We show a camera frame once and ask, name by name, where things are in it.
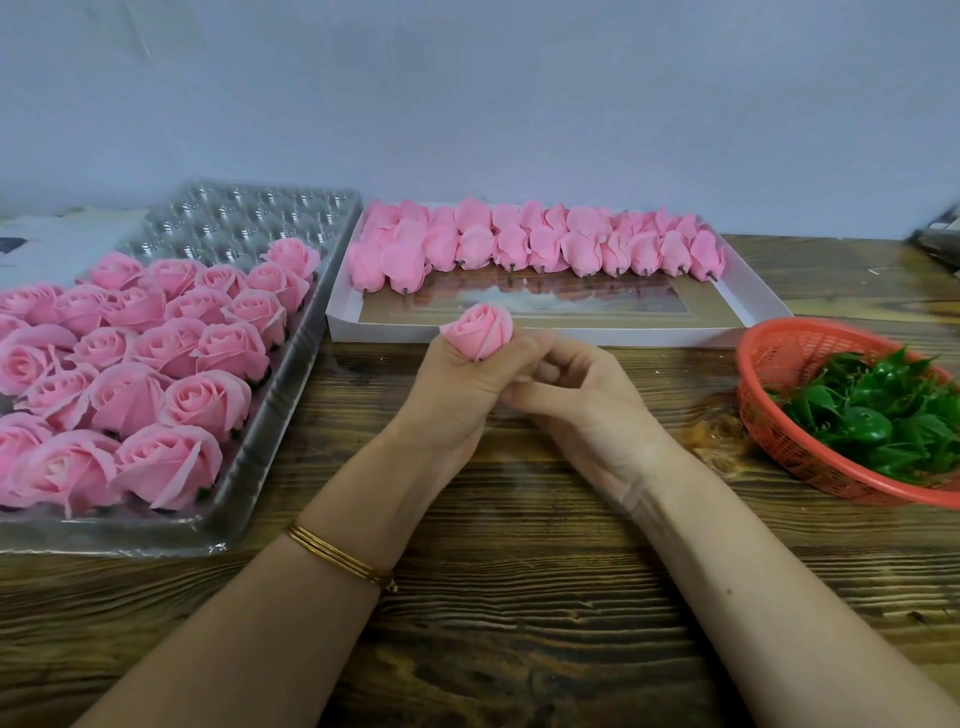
red plastic basket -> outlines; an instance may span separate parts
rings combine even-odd
[[[780,389],[809,381],[833,353],[858,352],[878,359],[900,346],[869,331],[822,319],[764,321],[747,331],[736,350],[740,418],[774,460],[825,493],[870,505],[925,503],[960,510],[960,471],[932,488],[874,473],[808,435],[763,391],[763,387]],[[911,351],[910,358],[923,355]],[[940,367],[930,369],[941,382],[953,379]]]

gold bangle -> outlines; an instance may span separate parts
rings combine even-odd
[[[296,521],[287,526],[287,536],[313,555],[320,556],[322,559],[336,564],[341,569],[349,571],[354,576],[359,576],[364,581],[370,582],[385,592],[396,594],[399,591],[394,581],[392,571],[384,573],[383,571],[371,569],[362,561],[357,561],[352,556],[346,555],[336,546],[328,544],[323,539],[314,536]]]

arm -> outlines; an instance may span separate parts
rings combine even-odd
[[[500,391],[551,343],[549,334],[521,336],[471,363],[438,337],[394,420],[326,483],[300,523],[391,570],[473,455]],[[377,598],[375,586],[280,536],[77,725],[312,728]]]
[[[960,709],[680,447],[607,352],[558,340],[507,403],[643,529],[757,722],[953,726]]]

clear plastic tray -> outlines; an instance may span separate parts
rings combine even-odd
[[[361,209],[360,194],[351,189],[225,182],[192,182],[173,202],[154,207],[141,229],[117,245],[145,264],[191,257],[249,271],[280,237],[299,237],[320,250],[304,305],[291,317],[290,339],[271,353],[274,374],[253,395],[242,439],[224,445],[224,466],[209,498],[177,513],[133,500],[73,519],[53,504],[3,510],[0,552],[197,556],[230,547],[247,526],[310,376],[326,331],[326,303]],[[10,405],[0,402],[0,411]]]

human hand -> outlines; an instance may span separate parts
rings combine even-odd
[[[684,450],[609,352],[557,335],[532,381],[502,399],[533,416],[593,487],[623,503],[657,464]]]

